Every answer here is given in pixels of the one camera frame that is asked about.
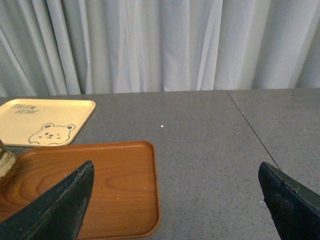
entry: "wood grain pattern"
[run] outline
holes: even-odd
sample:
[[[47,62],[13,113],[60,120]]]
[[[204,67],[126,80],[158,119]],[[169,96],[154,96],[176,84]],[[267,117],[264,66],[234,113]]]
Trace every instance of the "wood grain pattern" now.
[[[155,153],[145,141],[30,149],[0,185],[0,222],[83,162],[95,169],[91,200],[78,239],[128,239],[151,234],[160,222]]]

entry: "white curtain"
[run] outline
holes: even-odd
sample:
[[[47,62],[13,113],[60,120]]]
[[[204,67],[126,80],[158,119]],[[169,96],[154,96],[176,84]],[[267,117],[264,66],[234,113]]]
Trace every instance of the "white curtain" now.
[[[320,87],[320,0],[0,0],[0,96]]]

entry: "speckled gray tabletop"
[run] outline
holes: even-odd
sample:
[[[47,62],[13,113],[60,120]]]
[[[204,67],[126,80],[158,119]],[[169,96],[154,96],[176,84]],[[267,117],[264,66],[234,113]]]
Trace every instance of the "speckled gray tabletop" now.
[[[263,161],[276,162],[319,190],[319,93],[295,89],[51,98],[96,102],[72,145],[154,144],[161,223],[145,239],[279,240],[263,202],[258,169]],[[0,104],[10,99],[0,98]],[[9,149],[19,154],[27,148]]]

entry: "bear ear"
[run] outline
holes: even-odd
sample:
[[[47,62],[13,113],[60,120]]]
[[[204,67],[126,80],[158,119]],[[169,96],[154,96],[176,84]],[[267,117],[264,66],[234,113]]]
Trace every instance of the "bear ear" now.
[[[73,125],[73,124],[68,124],[68,125],[66,125],[65,127],[66,127],[67,129],[69,129],[69,131],[72,131],[73,129],[76,128],[76,126]]]
[[[43,129],[48,129],[48,128],[51,128],[51,127],[53,127],[53,126],[54,126],[53,123],[47,123],[47,124],[43,125],[43,126],[41,127],[41,129],[42,129],[42,130],[43,130]]]

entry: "cartoon bear face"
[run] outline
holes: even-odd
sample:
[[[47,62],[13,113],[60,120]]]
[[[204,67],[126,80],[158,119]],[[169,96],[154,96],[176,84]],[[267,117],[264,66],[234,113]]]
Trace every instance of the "cartoon bear face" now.
[[[41,130],[29,137],[29,143],[36,145],[60,145],[70,138],[70,132],[76,126],[68,124],[66,126],[55,126],[53,123],[47,123]]]

